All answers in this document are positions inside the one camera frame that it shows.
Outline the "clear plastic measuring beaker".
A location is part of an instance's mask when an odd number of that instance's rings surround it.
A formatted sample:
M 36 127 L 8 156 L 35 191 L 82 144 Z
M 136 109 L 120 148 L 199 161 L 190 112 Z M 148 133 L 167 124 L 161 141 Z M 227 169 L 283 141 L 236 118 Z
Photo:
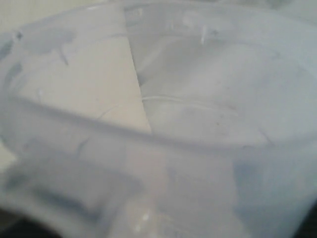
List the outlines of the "clear plastic measuring beaker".
M 316 237 L 317 22 L 119 0 L 0 34 L 0 207 L 63 238 Z

